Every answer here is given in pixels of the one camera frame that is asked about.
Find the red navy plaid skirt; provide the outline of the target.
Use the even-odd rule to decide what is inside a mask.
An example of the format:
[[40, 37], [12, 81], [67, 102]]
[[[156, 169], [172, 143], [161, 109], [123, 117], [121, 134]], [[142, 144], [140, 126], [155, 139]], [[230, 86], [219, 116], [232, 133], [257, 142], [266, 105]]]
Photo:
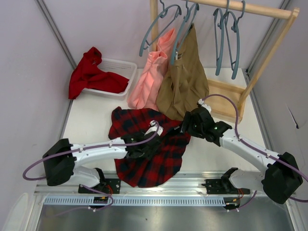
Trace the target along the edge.
[[156, 187], [178, 173], [191, 136], [180, 131], [181, 121], [150, 108], [117, 107], [111, 113], [109, 139], [121, 137], [129, 143], [149, 138], [146, 131], [153, 120], [163, 128], [162, 134], [144, 144], [128, 147], [128, 155], [115, 160], [117, 176], [132, 187]]

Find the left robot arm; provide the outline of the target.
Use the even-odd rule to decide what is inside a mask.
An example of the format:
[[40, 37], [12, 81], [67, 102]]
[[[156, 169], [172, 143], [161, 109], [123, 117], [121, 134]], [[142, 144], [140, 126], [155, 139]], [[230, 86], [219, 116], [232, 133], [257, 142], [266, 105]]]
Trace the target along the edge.
[[61, 139], [44, 155], [44, 170], [48, 186], [86, 185], [90, 188], [105, 184], [99, 168], [85, 164], [105, 159], [144, 160], [151, 159], [161, 144], [162, 128], [127, 134], [113, 140], [94, 144], [71, 144]]

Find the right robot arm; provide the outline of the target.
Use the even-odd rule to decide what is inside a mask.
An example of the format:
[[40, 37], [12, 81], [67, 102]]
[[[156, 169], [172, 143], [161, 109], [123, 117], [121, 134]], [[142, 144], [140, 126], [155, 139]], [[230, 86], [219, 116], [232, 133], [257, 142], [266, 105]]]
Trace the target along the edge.
[[257, 172], [229, 169], [227, 181], [235, 188], [262, 191], [274, 202], [284, 204], [303, 183], [293, 155], [278, 154], [245, 141], [229, 124], [214, 121], [203, 106], [185, 113], [181, 131], [232, 151], [258, 169]]

